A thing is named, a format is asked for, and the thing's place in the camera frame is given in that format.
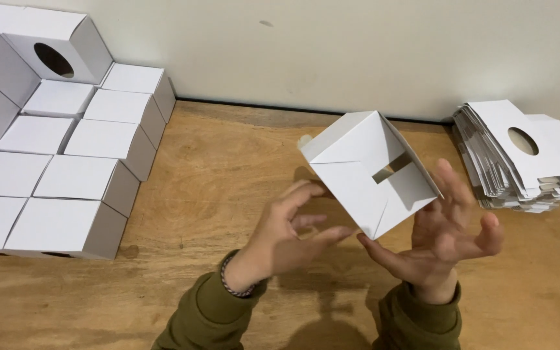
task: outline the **left hand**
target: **left hand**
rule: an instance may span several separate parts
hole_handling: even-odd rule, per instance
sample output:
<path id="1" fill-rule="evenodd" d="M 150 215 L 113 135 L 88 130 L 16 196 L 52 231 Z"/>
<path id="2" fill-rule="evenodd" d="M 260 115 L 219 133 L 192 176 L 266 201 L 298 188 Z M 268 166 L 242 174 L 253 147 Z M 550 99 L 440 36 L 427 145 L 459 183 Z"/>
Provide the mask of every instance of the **left hand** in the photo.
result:
<path id="1" fill-rule="evenodd" d="M 308 239 L 300 239 L 296 230 L 323 222 L 326 215 L 298 215 L 298 209 L 326 189 L 312 181 L 300 180 L 264 208 L 254 234 L 224 271 L 230 289 L 241 292 L 254 283 L 276 274 L 306 266 L 324 249 L 354 233 L 349 227 L 337 226 Z"/>

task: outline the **green sleeve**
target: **green sleeve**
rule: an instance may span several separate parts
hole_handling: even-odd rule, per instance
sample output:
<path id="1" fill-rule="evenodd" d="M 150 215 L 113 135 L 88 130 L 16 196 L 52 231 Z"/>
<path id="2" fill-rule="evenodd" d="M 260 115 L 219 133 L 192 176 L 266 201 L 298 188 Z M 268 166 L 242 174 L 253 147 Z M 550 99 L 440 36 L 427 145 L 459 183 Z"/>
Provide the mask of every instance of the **green sleeve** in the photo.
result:
<path id="1" fill-rule="evenodd" d="M 222 262 L 236 252 L 230 252 Z M 203 274 L 183 294 L 178 309 L 151 350 L 242 350 L 241 336 L 265 290 L 266 282 L 261 282 L 250 297 L 237 298 L 224 288 L 219 269 Z"/>
<path id="2" fill-rule="evenodd" d="M 389 350 L 460 349 L 462 317 L 457 303 L 459 283 L 453 300 L 446 305 L 430 305 L 411 293 L 412 286 L 402 282 L 379 302 L 381 344 Z"/>

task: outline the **bracelet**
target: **bracelet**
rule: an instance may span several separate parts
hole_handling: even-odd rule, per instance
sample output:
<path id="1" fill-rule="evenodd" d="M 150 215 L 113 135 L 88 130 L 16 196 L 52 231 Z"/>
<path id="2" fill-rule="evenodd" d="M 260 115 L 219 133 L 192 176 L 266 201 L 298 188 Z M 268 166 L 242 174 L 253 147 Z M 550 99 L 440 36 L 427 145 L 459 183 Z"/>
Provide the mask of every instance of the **bracelet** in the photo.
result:
<path id="1" fill-rule="evenodd" d="M 222 277 L 222 284 L 224 285 L 224 288 L 226 288 L 226 290 L 234 295 L 235 297 L 238 298 L 246 298 L 249 297 L 252 292 L 254 291 L 254 288 L 256 288 L 256 284 L 251 285 L 246 291 L 234 291 L 232 289 L 230 289 L 230 287 L 228 286 L 228 284 L 226 284 L 226 278 L 224 278 L 224 271 L 226 270 L 226 265 L 228 265 L 228 263 L 230 262 L 230 260 L 232 260 L 234 257 L 234 255 L 232 257 L 228 257 L 226 258 L 226 260 L 224 260 L 224 263 L 222 264 L 222 269 L 220 272 L 220 276 Z"/>

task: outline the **white wall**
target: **white wall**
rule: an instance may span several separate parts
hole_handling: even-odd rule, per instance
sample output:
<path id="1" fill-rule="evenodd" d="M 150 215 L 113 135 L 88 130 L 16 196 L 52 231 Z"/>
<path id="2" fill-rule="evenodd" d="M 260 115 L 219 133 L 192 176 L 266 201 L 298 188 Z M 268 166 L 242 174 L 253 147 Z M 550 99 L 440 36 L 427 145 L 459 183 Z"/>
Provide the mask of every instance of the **white wall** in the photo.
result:
<path id="1" fill-rule="evenodd" d="M 117 61 L 167 68 L 180 97 L 427 120 L 511 99 L 560 119 L 560 0 L 0 3 L 89 13 Z"/>

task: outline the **wooden tabletop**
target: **wooden tabletop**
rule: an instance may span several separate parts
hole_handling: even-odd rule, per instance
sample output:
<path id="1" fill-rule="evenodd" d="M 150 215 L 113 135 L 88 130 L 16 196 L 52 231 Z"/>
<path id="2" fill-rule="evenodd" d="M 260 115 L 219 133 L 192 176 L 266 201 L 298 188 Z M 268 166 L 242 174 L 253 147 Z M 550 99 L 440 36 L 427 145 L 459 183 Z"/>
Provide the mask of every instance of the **wooden tabletop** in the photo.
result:
<path id="1" fill-rule="evenodd" d="M 336 119 L 178 101 L 113 262 L 0 257 L 0 349 L 149 348 L 194 280 L 245 244 L 268 198 L 314 176 L 296 143 Z M 396 125 L 427 167 L 446 157 L 465 174 L 447 128 Z M 304 210 L 354 226 L 330 199 Z M 496 213 L 504 251 L 459 265 L 462 347 L 560 350 L 560 208 Z M 412 220 L 381 244 L 407 249 Z M 370 349 L 377 301 L 397 282 L 350 237 L 307 269 L 274 278 L 243 343 Z"/>

